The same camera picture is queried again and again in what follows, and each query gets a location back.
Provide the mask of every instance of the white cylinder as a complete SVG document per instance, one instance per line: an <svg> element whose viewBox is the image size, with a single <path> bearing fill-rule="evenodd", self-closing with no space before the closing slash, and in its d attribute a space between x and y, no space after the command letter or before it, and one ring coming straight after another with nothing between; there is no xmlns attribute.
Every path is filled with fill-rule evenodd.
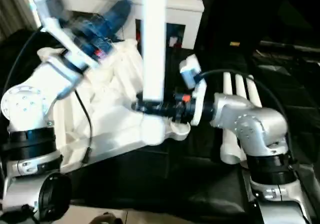
<svg viewBox="0 0 320 224"><path fill-rule="evenodd" d="M232 82L231 82L231 74L225 72L223 74L223 93L232 95ZM246 90L245 86L243 86L244 89L244 95L246 95ZM238 139L236 135L227 129L224 129L223 132L223 138L222 138L222 145L220 147L220 159L230 165L238 164L240 163L243 159L245 159L245 154L243 150L240 149L238 146Z"/></svg>
<svg viewBox="0 0 320 224"><path fill-rule="evenodd" d="M143 99L163 101L166 57L166 0L143 0ZM164 141L161 117L144 115L141 137L147 145Z"/></svg>
<svg viewBox="0 0 320 224"><path fill-rule="evenodd" d="M241 75L235 75L235 88L236 88L236 95L239 95L241 97L247 98L247 94L246 94L246 88L245 88L245 84L244 84L244 79L242 78Z"/></svg>
<svg viewBox="0 0 320 224"><path fill-rule="evenodd" d="M262 107L261 104L261 100L260 100L260 96L257 90L257 87L255 86L256 84L254 83L254 81L250 80L250 79L246 79L246 85L248 87L248 93L249 93L249 99L250 101L258 106L258 107Z"/></svg>
<svg viewBox="0 0 320 224"><path fill-rule="evenodd" d="M226 95L232 95L231 74L229 72L223 73L223 83L223 93Z"/></svg>

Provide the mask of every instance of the black wire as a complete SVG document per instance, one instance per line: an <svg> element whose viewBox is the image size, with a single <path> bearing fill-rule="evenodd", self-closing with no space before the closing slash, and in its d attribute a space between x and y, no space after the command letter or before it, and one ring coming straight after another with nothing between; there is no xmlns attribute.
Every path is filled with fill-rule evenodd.
<svg viewBox="0 0 320 224"><path fill-rule="evenodd" d="M31 220L34 222L34 224L40 224L40 221L38 221L35 216L31 216Z"/></svg>
<svg viewBox="0 0 320 224"><path fill-rule="evenodd" d="M14 63L12 64L11 66L11 69L8 73L8 76L6 78L6 81L5 81L5 84L4 84L4 87L3 87L3 91L2 91L2 95L1 97L5 94L5 92L7 91L7 88L8 88L8 85L10 83L10 79L12 77L12 74L17 66L17 64L19 63L20 59L21 59L21 56L24 54L24 52L26 51L27 49L27 46L31 43L31 41L37 36L38 33L40 33L42 29L42 26L40 26L35 32L33 32L30 37L27 39L27 41L25 42L25 44L23 45L22 49L20 50L18 56L16 57L16 60L14 61Z"/></svg>
<svg viewBox="0 0 320 224"><path fill-rule="evenodd" d="M252 80L253 82L256 83L256 85L258 85L259 87L261 87L275 102L276 106L278 107L279 111L281 112L281 114L283 115L283 117L285 118L286 122L288 123L288 126L287 126L287 142L288 142L288 148L290 150L290 154L291 154L291 158L292 160L295 160L294 158L294 154L293 154L293 145L292 145L292 136L291 136L291 132L290 132L290 128L289 128L289 122L288 122L288 118L287 118L287 115L285 113L285 108L283 107L283 105L281 104L281 102L279 101L279 99L275 96L275 94L264 84L262 83L261 81L259 80L256 80L254 78L252 78L251 76L249 76L248 74L246 73L243 73L241 71L238 71L238 70L233 70L233 69L217 69L217 70L209 70L209 71L206 71L206 72L203 72L203 73L200 73L198 74L195 78L196 80L199 82L201 79L205 78L205 77L208 77L210 75L213 75L213 74L220 74L220 73L224 73L224 72L230 72L230 73L233 73L233 74L238 74L238 75L241 75L242 77L246 78L246 79L249 79L249 80Z"/></svg>
<svg viewBox="0 0 320 224"><path fill-rule="evenodd" d="M89 114L88 114L88 112L87 112L87 110L86 110L86 108L85 108L85 105L83 104L83 102L82 102L82 100L81 100L81 98L80 98L80 96L79 96L79 93L78 93L78 91L75 89L74 90L74 93L75 93L75 96L76 96L76 98L78 99L78 101L79 101L79 103L80 103L80 105L81 105L81 108L83 109L83 111L84 111L84 114L85 114L85 116L86 116L86 118L87 118L87 120L88 120L88 123L89 123L89 127L90 127L90 137L89 137L89 143L88 143L88 147L87 147L87 149L86 149L86 152L85 152L85 154L84 154L84 156L83 156L83 159L82 159L82 161L81 161L81 163L82 163L82 165L84 165L84 164L87 164L88 163L88 161L89 161L89 157L90 157L90 153L91 153L91 145L92 145L92 123L91 123L91 119L90 119L90 116L89 116Z"/></svg>

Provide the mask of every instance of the robotic arm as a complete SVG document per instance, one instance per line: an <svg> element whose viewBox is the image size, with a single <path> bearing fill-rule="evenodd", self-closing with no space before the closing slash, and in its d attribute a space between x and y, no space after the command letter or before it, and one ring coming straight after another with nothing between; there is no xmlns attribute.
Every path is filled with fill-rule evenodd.
<svg viewBox="0 0 320 224"><path fill-rule="evenodd" d="M290 162L285 118L240 96L215 93L213 103L204 101L207 86L204 79L198 80L201 69L194 55L181 63L180 70L188 88L194 88L192 96L175 94L175 102L167 103L138 100L132 108L192 125L201 119L232 131L246 154L254 207L259 206L264 223L311 223Z"/></svg>
<svg viewBox="0 0 320 224"><path fill-rule="evenodd" d="M51 55L2 97L1 111L10 122L8 143L1 147L6 172L2 211L12 216L29 212L37 220L53 221L69 207L71 184L59 171L62 156L56 148L52 107L111 51L111 40L127 20L131 3L118 1L105 15L67 27L62 0L34 1L43 28L65 50Z"/></svg>

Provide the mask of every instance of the cable connector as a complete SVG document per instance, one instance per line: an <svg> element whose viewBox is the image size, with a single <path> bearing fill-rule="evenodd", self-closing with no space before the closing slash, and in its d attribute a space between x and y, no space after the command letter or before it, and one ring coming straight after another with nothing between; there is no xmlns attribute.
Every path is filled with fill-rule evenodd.
<svg viewBox="0 0 320 224"><path fill-rule="evenodd" d="M88 164L91 152L92 152L91 147L87 147L86 152L85 152L83 159L81 161L82 164Z"/></svg>

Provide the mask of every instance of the white cabinet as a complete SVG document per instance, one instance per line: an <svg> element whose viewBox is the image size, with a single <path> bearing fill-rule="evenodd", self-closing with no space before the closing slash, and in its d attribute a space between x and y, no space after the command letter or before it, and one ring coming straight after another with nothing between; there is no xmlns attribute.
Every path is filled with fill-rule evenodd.
<svg viewBox="0 0 320 224"><path fill-rule="evenodd" d="M97 13L104 5L111 5L115 0L66 0L67 7L72 11ZM136 38L135 20L143 20L143 0L132 0L132 14L119 33L120 38ZM166 22L170 24L184 25L182 48L193 49L204 5L202 0L167 0Z"/></svg>

